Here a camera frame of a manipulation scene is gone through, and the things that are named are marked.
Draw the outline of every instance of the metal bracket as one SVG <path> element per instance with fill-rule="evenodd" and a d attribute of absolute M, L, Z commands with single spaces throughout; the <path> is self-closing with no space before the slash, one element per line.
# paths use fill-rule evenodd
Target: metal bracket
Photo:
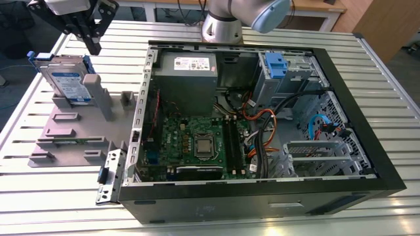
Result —
<path fill-rule="evenodd" d="M 97 206 L 120 204 L 119 192 L 123 182 L 125 159 L 127 152 L 123 149 L 116 149 L 108 152 L 105 165 L 100 168 L 97 177 Z"/>

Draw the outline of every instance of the power supply label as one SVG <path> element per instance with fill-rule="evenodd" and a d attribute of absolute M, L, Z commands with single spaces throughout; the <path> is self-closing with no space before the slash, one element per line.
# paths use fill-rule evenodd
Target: power supply label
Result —
<path fill-rule="evenodd" d="M 81 84 L 81 77 L 79 73 L 53 72 L 51 75 L 67 99 L 69 99 L 73 104 L 83 105 L 91 101 L 92 96 Z"/>
<path fill-rule="evenodd" d="M 211 70 L 208 58 L 175 58 L 175 70 Z"/>

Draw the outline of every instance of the ram slot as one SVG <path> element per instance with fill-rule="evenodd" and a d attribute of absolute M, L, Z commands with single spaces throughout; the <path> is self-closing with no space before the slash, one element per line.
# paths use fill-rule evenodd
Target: ram slot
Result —
<path fill-rule="evenodd" d="M 241 154 L 241 143 L 240 143 L 240 134 L 237 131 L 236 120 L 229 120 L 229 130 L 231 130 L 231 147 L 232 147 L 232 159 L 236 173 L 240 174 L 244 169 L 243 164 L 243 154 Z"/>
<path fill-rule="evenodd" d="M 223 121 L 223 142 L 224 142 L 224 152 L 225 152 L 225 160 L 227 160 L 227 169 L 228 172 L 235 170 L 235 159 L 233 159 L 233 150 L 231 144 L 231 129 L 229 129 L 229 120 Z"/>

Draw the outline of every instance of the wire bundle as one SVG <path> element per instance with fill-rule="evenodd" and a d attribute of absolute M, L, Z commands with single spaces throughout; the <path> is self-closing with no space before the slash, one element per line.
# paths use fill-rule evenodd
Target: wire bundle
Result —
<path fill-rule="evenodd" d="M 183 13 L 181 4 L 180 4 L 179 1 L 180 1 L 180 0 L 177 0 L 177 9 L 179 9 L 179 12 L 181 13 L 181 17 L 183 17 L 183 20 L 184 20 L 184 24 L 185 24 L 187 26 L 196 26 L 196 25 L 200 23 L 201 18 L 205 16 L 205 6 L 207 6 L 207 3 L 208 3 L 208 0 L 204 0 L 204 4 L 201 3 L 201 0 L 199 0 L 200 9 L 201 9 L 201 14 L 200 14 L 200 17 L 199 17 L 197 21 L 193 22 L 193 23 L 189 23 L 189 22 L 187 21 L 187 16 L 188 16 L 188 14 L 189 14 L 189 11 L 188 11 L 187 16 L 185 16 L 184 13 Z"/>

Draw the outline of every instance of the blue drive bay latch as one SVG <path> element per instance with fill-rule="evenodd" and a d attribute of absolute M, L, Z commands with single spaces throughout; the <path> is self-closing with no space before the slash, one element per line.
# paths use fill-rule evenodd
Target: blue drive bay latch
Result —
<path fill-rule="evenodd" d="M 280 53 L 265 53 L 265 63 L 272 79 L 283 79 L 288 72 L 288 62 Z"/>

